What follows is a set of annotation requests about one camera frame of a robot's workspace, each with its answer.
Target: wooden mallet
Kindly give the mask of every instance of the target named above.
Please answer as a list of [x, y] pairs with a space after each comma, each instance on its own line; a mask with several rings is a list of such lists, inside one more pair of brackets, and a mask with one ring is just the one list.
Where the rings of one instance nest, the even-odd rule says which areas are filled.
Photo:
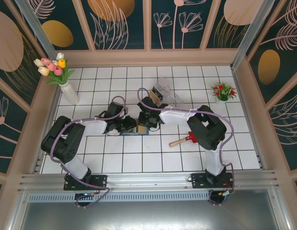
[[177, 141], [174, 141], [174, 142], [171, 142], [169, 144], [170, 147], [173, 147], [175, 145], [178, 145], [178, 144], [181, 144], [185, 141], [188, 141], [188, 140], [191, 140], [193, 143], [197, 143], [197, 139], [195, 138], [193, 132], [189, 132], [189, 136], [186, 137], [186, 138], [183, 138], [183, 139], [180, 139], [180, 140], [177, 140]]

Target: flower vase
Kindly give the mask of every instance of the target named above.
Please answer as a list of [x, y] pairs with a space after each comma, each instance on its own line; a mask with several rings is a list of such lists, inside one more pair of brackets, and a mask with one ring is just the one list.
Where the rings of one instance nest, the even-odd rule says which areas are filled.
[[220, 99], [218, 99], [217, 97], [215, 97], [215, 102], [220, 107], [221, 106], [225, 106], [225, 102], [227, 102], [227, 100], [228, 100], [228, 97], [226, 97], [226, 98], [220, 98]]
[[59, 86], [61, 88], [61, 91], [64, 93], [64, 95], [71, 104], [76, 105], [80, 102], [78, 95], [76, 94], [75, 90], [73, 89], [73, 86], [69, 83], [69, 81], [67, 81], [67, 83], [63, 85], [59, 84]]

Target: cable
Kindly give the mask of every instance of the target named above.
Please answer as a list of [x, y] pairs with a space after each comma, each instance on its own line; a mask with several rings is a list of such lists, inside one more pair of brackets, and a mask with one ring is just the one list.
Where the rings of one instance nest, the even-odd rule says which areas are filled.
[[[147, 92], [148, 96], [149, 96], [149, 92], [148, 92], [147, 89], [145, 89], [145, 88], [143, 88], [143, 87], [141, 87], [141, 88], [138, 89], [138, 91], [137, 91], [138, 100], [140, 101], [140, 103], [141, 103], [144, 107], [147, 107], [148, 109], [155, 110], [155, 111], [180, 111], [180, 112], [186, 112], [186, 111], [189, 111], [190, 113], [207, 114], [207, 115], [216, 116], [216, 117], [218, 117], [218, 118], [224, 120], [226, 123], [228, 123], [228, 125], [229, 125], [230, 128], [231, 128], [231, 134], [230, 134], [229, 138], [227, 138], [225, 141], [222, 141], [222, 143], [221, 143], [221, 145], [220, 145], [219, 159], [220, 159], [220, 162], [221, 162], [221, 165], [222, 165], [222, 166], [224, 166], [224, 167], [231, 166], [231, 171], [232, 171], [232, 175], [233, 175], [233, 186], [232, 186], [232, 188], [234, 188], [234, 187], [235, 187], [235, 176], [234, 176], [234, 167], [233, 167], [233, 164], [232, 164], [232, 163], [224, 164], [224, 163], [223, 163], [223, 160], [222, 160], [222, 148], [223, 148], [223, 146], [224, 146], [227, 142], [229, 142], [229, 140], [234, 136], [234, 127], [233, 127], [233, 125], [230, 123], [230, 121], [228, 121], [226, 118], [224, 118], [224, 117], [222, 117], [222, 116], [220, 116], [220, 115], [218, 115], [218, 114], [211, 113], [211, 112], [206, 112], [206, 111], [186, 110], [186, 109], [179, 109], [179, 108], [175, 108], [175, 107], [173, 107], [173, 108], [164, 108], [164, 109], [159, 109], [159, 108], [153, 108], [153, 107], [150, 107], [150, 106], [144, 104], [144, 103], [142, 102], [142, 100], [140, 99], [139, 93], [140, 93], [141, 90], [145, 90], [145, 91]], [[213, 200], [211, 200], [211, 198], [210, 198], [210, 197], [211, 197], [211, 193], [212, 193], [212, 191], [209, 192], [209, 200], [208, 200], [208, 201], [209, 201], [211, 204], [213, 204], [213, 203], [216, 203], [216, 202], [214, 202]]]
[[[57, 137], [55, 138], [55, 141], [54, 141], [53, 146], [52, 146], [52, 148], [51, 148], [51, 151], [50, 151], [50, 153], [49, 153], [49, 156], [50, 156], [51, 160], [52, 160], [53, 162], [58, 163], [58, 164], [61, 166], [61, 168], [62, 168], [64, 171], [66, 171], [70, 176], [72, 176], [72, 177], [74, 178], [74, 180], [76, 180], [77, 182], [79, 182], [79, 183], [81, 183], [81, 184], [83, 184], [83, 185], [85, 185], [85, 186], [91, 187], [91, 188], [95, 188], [95, 189], [106, 189], [106, 190], [107, 190], [107, 191], [106, 191], [100, 198], [98, 198], [98, 199], [97, 199], [96, 201], [94, 201], [94, 202], [91, 202], [91, 203], [88, 204], [87, 206], [84, 206], [83, 208], [91, 207], [91, 206], [95, 205], [97, 202], [99, 202], [101, 199], [103, 199], [103, 197], [104, 197], [105, 195], [107, 195], [107, 194], [109, 193], [110, 188], [108, 188], [108, 187], [96, 186], [96, 185], [92, 185], [92, 184], [88, 184], [88, 183], [85, 183], [85, 182], [83, 182], [82, 180], [78, 179], [76, 176], [74, 176], [74, 175], [73, 175], [73, 174], [72, 174], [72, 173], [71, 173], [71, 172], [70, 172], [70, 171], [69, 171], [69, 170], [68, 170], [68, 169], [61, 163], [61, 161], [57, 161], [57, 160], [54, 159], [54, 157], [53, 157], [53, 155], [54, 155], [54, 149], [55, 149], [55, 146], [56, 146], [56, 144], [57, 144], [59, 138], [61, 137], [61, 135], [64, 133], [64, 131], [65, 131], [70, 125], [72, 125], [72, 124], [74, 124], [74, 123], [82, 123], [82, 122], [86, 122], [86, 121], [94, 121], [94, 120], [102, 120], [102, 121], [105, 121], [105, 120], [111, 120], [111, 119], [114, 119], [114, 118], [118, 117], [121, 113], [123, 113], [123, 112], [125, 111], [125, 109], [126, 109], [126, 101], [125, 101], [125, 99], [124, 99], [123, 97], [121, 97], [121, 96], [116, 96], [116, 97], [114, 97], [114, 98], [112, 99], [111, 102], [113, 102], [115, 98], [121, 98], [121, 99], [123, 100], [123, 102], [124, 102], [122, 110], [121, 110], [117, 115], [115, 115], [115, 116], [113, 116], [113, 117], [108, 117], [108, 118], [97, 118], [97, 117], [95, 117], [95, 118], [85, 118], [85, 119], [79, 119], [79, 120], [70, 121], [66, 126], [63, 127], [63, 129], [59, 132], [59, 134], [58, 134]], [[76, 200], [76, 204], [77, 204], [78, 207], [81, 207], [81, 206], [78, 204], [79, 199], [80, 199], [80, 198], [78, 198], [78, 199]]]

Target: gold circle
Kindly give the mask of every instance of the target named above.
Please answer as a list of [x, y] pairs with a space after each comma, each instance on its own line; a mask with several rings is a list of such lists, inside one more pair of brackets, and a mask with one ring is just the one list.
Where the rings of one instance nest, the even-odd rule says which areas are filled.
[[0, 11], [0, 69], [15, 71], [23, 60], [22, 34], [17, 25]]
[[134, 11], [135, 0], [88, 0], [91, 10], [93, 10], [98, 17], [106, 21], [119, 21], [119, 17], [115, 17], [116, 13], [112, 2], [114, 2], [118, 10], [122, 10], [126, 18]]
[[73, 34], [63, 23], [50, 20], [43, 23], [42, 27], [53, 45], [67, 47], [73, 43]]
[[260, 8], [263, 0], [227, 0], [224, 17], [232, 25], [248, 25]]
[[262, 84], [268, 85], [276, 78], [281, 60], [276, 51], [268, 49], [260, 57], [258, 64], [258, 77]]

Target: purple cable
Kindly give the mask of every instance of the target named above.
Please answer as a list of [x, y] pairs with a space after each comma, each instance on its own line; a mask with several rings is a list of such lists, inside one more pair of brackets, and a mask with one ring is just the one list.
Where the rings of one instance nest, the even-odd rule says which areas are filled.
[[[186, 112], [186, 111], [189, 111], [190, 113], [207, 114], [207, 115], [216, 116], [216, 117], [218, 117], [218, 118], [224, 120], [226, 123], [228, 123], [228, 125], [229, 125], [230, 128], [231, 128], [231, 134], [230, 134], [229, 138], [227, 138], [225, 141], [223, 141], [223, 142], [221, 143], [221, 145], [220, 145], [219, 159], [220, 159], [220, 162], [221, 162], [221, 165], [222, 165], [222, 166], [224, 166], [224, 167], [231, 166], [231, 171], [232, 171], [232, 175], [233, 175], [233, 186], [232, 186], [232, 188], [234, 188], [234, 187], [235, 187], [235, 176], [234, 176], [234, 167], [233, 167], [233, 164], [232, 164], [232, 163], [224, 164], [224, 163], [223, 163], [223, 160], [222, 160], [222, 148], [223, 148], [223, 146], [224, 146], [227, 142], [229, 142], [229, 140], [234, 136], [234, 127], [233, 127], [233, 125], [230, 123], [230, 121], [228, 121], [226, 118], [224, 118], [224, 117], [222, 117], [222, 116], [220, 116], [220, 115], [218, 115], [218, 114], [211, 113], [211, 112], [198, 111], [198, 110], [191, 110], [191, 109], [190, 109], [190, 110], [186, 110], [186, 109], [179, 109], [179, 108], [174, 108], [174, 107], [173, 107], [173, 108], [164, 108], [164, 109], [159, 109], [159, 108], [153, 108], [153, 107], [150, 107], [150, 106], [144, 104], [144, 103], [142, 102], [142, 100], [140, 99], [139, 93], [140, 93], [141, 90], [145, 90], [145, 91], [147, 92], [148, 96], [149, 96], [149, 92], [148, 92], [147, 89], [145, 89], [145, 88], [143, 88], [143, 87], [140, 88], [140, 89], [138, 89], [138, 92], [137, 92], [138, 100], [140, 101], [140, 103], [141, 103], [144, 107], [147, 107], [148, 109], [156, 110], [156, 111], [180, 111], [180, 112]], [[208, 201], [209, 201], [211, 204], [213, 204], [213, 203], [216, 203], [216, 202], [214, 202], [213, 200], [210, 199], [211, 193], [212, 193], [212, 191], [209, 192], [209, 200], [208, 200]]]
[[[55, 141], [54, 141], [53, 146], [52, 146], [52, 148], [51, 148], [51, 151], [50, 151], [50, 153], [49, 153], [51, 160], [52, 160], [53, 162], [58, 163], [58, 164], [61, 166], [61, 168], [62, 168], [64, 171], [66, 171], [69, 175], [71, 175], [77, 182], [79, 182], [79, 183], [81, 183], [81, 184], [83, 184], [83, 185], [85, 185], [85, 186], [91, 187], [91, 188], [106, 189], [106, 190], [107, 190], [107, 192], [105, 192], [100, 198], [98, 198], [98, 199], [97, 199], [96, 201], [94, 201], [94, 202], [91, 202], [91, 203], [88, 204], [87, 206], [84, 206], [83, 208], [91, 207], [91, 206], [95, 205], [95, 204], [96, 204], [97, 202], [99, 202], [105, 195], [107, 195], [107, 193], [109, 193], [110, 188], [108, 188], [108, 187], [101, 187], [101, 186], [95, 186], [95, 185], [92, 185], [92, 184], [87, 184], [87, 183], [81, 181], [80, 179], [78, 179], [78, 178], [77, 178], [76, 176], [74, 176], [74, 175], [73, 175], [73, 174], [72, 174], [72, 173], [71, 173], [71, 172], [70, 172], [64, 165], [62, 165], [61, 161], [57, 161], [57, 160], [54, 159], [54, 157], [53, 157], [53, 155], [54, 155], [54, 149], [55, 149], [55, 146], [56, 146], [56, 144], [57, 144], [59, 138], [61, 137], [61, 135], [63, 134], [63, 132], [64, 132], [70, 125], [72, 125], [72, 124], [74, 124], [74, 123], [82, 123], [83, 121], [94, 121], [94, 120], [102, 120], [102, 121], [104, 121], [104, 120], [111, 120], [111, 119], [114, 119], [114, 118], [118, 117], [122, 112], [124, 112], [124, 110], [125, 110], [125, 108], [126, 108], [126, 101], [125, 101], [125, 99], [124, 99], [123, 97], [121, 97], [121, 96], [116, 96], [116, 97], [114, 97], [114, 98], [112, 99], [111, 102], [113, 102], [115, 98], [121, 98], [121, 99], [123, 100], [123, 102], [124, 102], [124, 104], [123, 104], [123, 108], [122, 108], [121, 112], [119, 112], [117, 115], [115, 115], [115, 116], [113, 116], [113, 117], [109, 117], [109, 118], [96, 118], [96, 117], [95, 117], [95, 118], [79, 119], [79, 120], [74, 120], [74, 121], [69, 122], [66, 126], [63, 127], [63, 129], [59, 132], [59, 134], [58, 134], [57, 137], [55, 138]], [[83, 196], [80, 196], [80, 197], [76, 200], [76, 204], [78, 205], [78, 207], [81, 207], [81, 206], [78, 204], [78, 201], [79, 201], [81, 198], [83, 198], [83, 197], [88, 197], [88, 196], [94, 196], [94, 195], [83, 195]]]

